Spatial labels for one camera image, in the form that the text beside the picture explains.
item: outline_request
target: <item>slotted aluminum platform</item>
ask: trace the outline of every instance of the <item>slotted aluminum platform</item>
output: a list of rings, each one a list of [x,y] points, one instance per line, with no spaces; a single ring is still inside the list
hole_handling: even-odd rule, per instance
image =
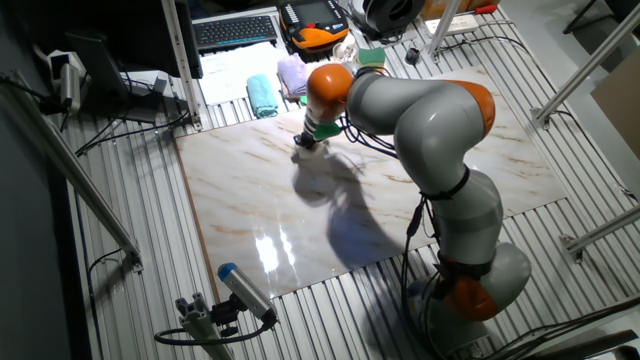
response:
[[[269,15],[277,26],[274,13]],[[479,22],[494,20],[508,19],[501,10],[479,17]],[[428,43],[424,31],[416,21],[407,37],[415,35]],[[474,34],[447,37],[444,45],[494,35],[522,42],[516,27],[503,22],[482,26]],[[371,47],[362,36],[356,34],[356,38],[359,46]],[[280,40],[277,45],[284,48]],[[573,319],[638,294],[638,224],[589,246],[581,265],[574,264],[563,251],[558,239],[561,234],[584,234],[629,209],[633,201],[616,188],[607,170],[609,164],[591,146],[590,136],[579,123],[554,115],[551,128],[544,131],[530,122],[530,109],[541,107],[556,89],[534,60],[510,43],[492,40],[445,52],[439,64],[423,54],[422,61],[413,67],[403,62],[407,45],[386,49],[394,76],[421,79],[484,65],[569,194],[568,199],[504,222],[500,240],[514,243],[529,256],[533,277],[514,304],[487,322],[492,336],[479,344],[483,353],[491,353],[531,328]],[[315,60],[327,61],[318,56]],[[182,94],[177,82],[171,85]],[[204,103],[201,95],[199,101]],[[297,104],[282,102],[279,110],[298,108]],[[570,111],[564,106],[561,109]],[[254,120],[247,99],[202,106],[202,110],[205,130]],[[165,116],[159,120],[167,121]],[[74,121],[65,136],[71,148],[77,149],[106,125],[108,120],[104,119]],[[112,125],[115,134],[149,126],[132,122]],[[192,132],[190,126],[175,130],[176,135]],[[82,274],[94,358],[101,357],[100,347],[106,359],[207,358],[198,347],[171,347],[153,340],[155,332],[179,327],[175,299],[190,299],[192,293],[202,292],[209,303],[214,302],[171,134],[161,130],[124,137],[93,149],[81,161],[128,231],[135,235],[144,263],[142,273],[133,273],[121,266],[123,258],[118,254],[111,257],[115,260],[96,267],[91,281],[96,289],[97,324],[86,290],[87,278]],[[72,189],[70,193],[72,209],[77,209],[73,220],[78,261],[84,268],[117,249],[117,245],[85,204],[76,203]],[[437,251],[432,245],[412,252],[415,273],[410,280],[432,273]],[[231,348],[238,359],[423,359],[410,334],[391,328],[400,316],[399,274],[400,259],[392,258],[277,297],[274,303],[281,324],[275,331]],[[237,326],[246,334],[256,330],[258,324],[245,314]]]

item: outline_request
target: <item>keyboard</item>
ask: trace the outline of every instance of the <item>keyboard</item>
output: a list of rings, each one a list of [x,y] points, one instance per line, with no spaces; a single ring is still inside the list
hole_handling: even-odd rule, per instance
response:
[[[269,16],[253,16],[194,24],[198,51],[276,40]]]

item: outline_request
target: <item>cardboard box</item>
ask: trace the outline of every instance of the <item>cardboard box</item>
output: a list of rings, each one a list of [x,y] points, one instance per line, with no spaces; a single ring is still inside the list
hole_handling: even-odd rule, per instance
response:
[[[475,8],[487,5],[498,5],[500,0],[471,0],[467,10],[475,10]]]
[[[640,159],[640,48],[607,76],[591,96]]]
[[[456,14],[467,11],[470,2],[471,0],[462,0]],[[427,0],[420,14],[425,20],[440,19],[447,8],[447,3],[448,0]]]

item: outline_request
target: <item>marble tile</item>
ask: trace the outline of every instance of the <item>marble tile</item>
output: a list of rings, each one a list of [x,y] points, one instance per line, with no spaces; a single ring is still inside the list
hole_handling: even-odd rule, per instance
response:
[[[494,129],[466,161],[496,182],[505,216],[564,197],[484,68],[443,78],[481,83],[496,98]],[[303,119],[300,110],[176,139],[213,273],[235,262],[271,297],[401,253],[420,200],[397,160],[343,135],[301,158],[292,137]],[[429,224],[412,248],[432,243],[427,233]]]

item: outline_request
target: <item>white paper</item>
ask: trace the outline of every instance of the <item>white paper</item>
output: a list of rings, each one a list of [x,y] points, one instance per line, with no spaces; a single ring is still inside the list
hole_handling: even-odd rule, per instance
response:
[[[269,42],[200,58],[203,77],[199,80],[207,105],[245,98],[247,79],[265,74],[274,92],[280,88],[278,61],[287,56]]]

